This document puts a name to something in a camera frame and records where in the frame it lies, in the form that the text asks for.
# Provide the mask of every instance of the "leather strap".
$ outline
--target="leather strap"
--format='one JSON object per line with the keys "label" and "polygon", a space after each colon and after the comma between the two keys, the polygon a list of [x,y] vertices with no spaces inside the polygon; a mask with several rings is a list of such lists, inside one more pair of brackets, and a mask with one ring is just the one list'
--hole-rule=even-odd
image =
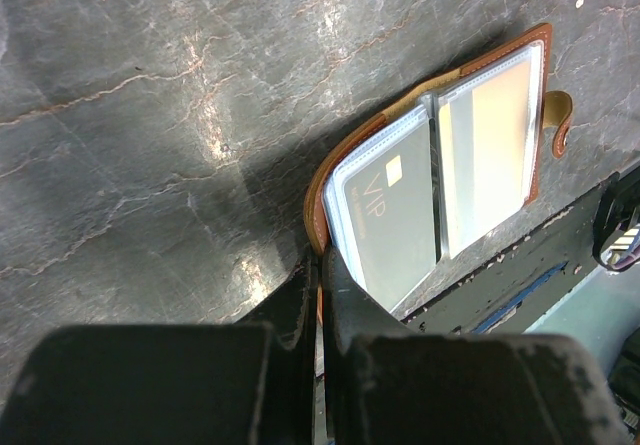
{"label": "leather strap", "polygon": [[553,137],[551,151],[553,156],[560,158],[567,150],[567,135],[571,127],[573,115],[573,100],[567,92],[547,92],[544,96],[542,109],[542,129],[557,128]]}

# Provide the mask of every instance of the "brown leather card holder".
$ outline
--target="brown leather card holder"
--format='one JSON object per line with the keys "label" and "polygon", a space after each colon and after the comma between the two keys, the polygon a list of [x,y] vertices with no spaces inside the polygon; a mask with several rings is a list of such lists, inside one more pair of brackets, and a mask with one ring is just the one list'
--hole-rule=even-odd
{"label": "brown leather card holder", "polygon": [[[546,92],[546,81],[549,70],[549,58],[551,54],[551,24],[539,24],[514,40],[492,50],[491,52],[472,60],[462,67],[451,70],[443,75],[431,78],[420,85],[416,86],[402,99],[398,100],[382,112],[371,117],[365,123],[360,125],[356,130],[349,134],[342,142],[334,148],[325,158],[318,170],[316,171],[304,203],[304,222],[309,235],[309,239],[314,251],[318,255],[324,253],[330,236],[325,210],[322,200],[324,185],[334,168],[359,144],[367,140],[369,137],[383,129],[385,126],[394,122],[401,115],[409,111],[415,106],[418,98],[424,93],[451,85],[470,74],[488,67],[497,60],[515,52],[534,41],[543,42],[543,58],[542,58],[542,117],[539,120],[540,137],[541,132],[545,128],[557,128],[553,144],[552,153],[555,158],[560,158],[566,149],[566,139],[570,127],[573,104],[571,97],[560,91]],[[542,138],[538,140],[538,148],[535,156],[534,172],[531,183],[531,191],[527,199],[527,203],[534,200],[538,194],[538,155],[540,154]]]}

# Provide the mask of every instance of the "blue strip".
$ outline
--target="blue strip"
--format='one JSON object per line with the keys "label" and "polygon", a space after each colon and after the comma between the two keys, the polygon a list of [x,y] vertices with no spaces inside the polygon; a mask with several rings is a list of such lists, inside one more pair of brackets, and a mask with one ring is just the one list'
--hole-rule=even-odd
{"label": "blue strip", "polygon": [[502,320],[502,318],[507,313],[509,313],[511,310],[517,307],[521,301],[523,301],[525,298],[527,298],[529,295],[535,292],[540,287],[540,285],[548,282],[551,277],[553,277],[560,270],[563,270],[564,267],[566,267],[567,263],[568,262],[563,262],[544,272],[531,285],[529,285],[527,288],[525,288],[520,293],[518,293],[515,297],[509,300],[509,302],[505,306],[493,312],[484,322],[482,322],[480,325],[474,328],[471,331],[471,333],[484,333],[487,330],[489,330],[496,323]]}

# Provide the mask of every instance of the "marble countertop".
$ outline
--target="marble countertop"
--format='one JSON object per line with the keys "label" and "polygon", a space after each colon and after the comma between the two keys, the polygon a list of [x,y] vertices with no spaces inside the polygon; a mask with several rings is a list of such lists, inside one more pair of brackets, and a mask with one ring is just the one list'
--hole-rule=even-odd
{"label": "marble countertop", "polygon": [[398,317],[640,156],[640,0],[0,0],[0,401],[60,325],[240,318],[341,138],[541,21],[567,155]]}

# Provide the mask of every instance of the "dark gray stone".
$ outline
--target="dark gray stone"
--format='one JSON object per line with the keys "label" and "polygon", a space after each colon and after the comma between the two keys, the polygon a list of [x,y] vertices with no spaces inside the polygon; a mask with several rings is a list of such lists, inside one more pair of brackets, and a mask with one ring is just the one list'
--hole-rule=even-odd
{"label": "dark gray stone", "polygon": [[0,397],[53,328],[225,322],[306,246],[315,168],[417,81],[550,21],[567,155],[404,316],[640,154],[640,0],[0,0]]}

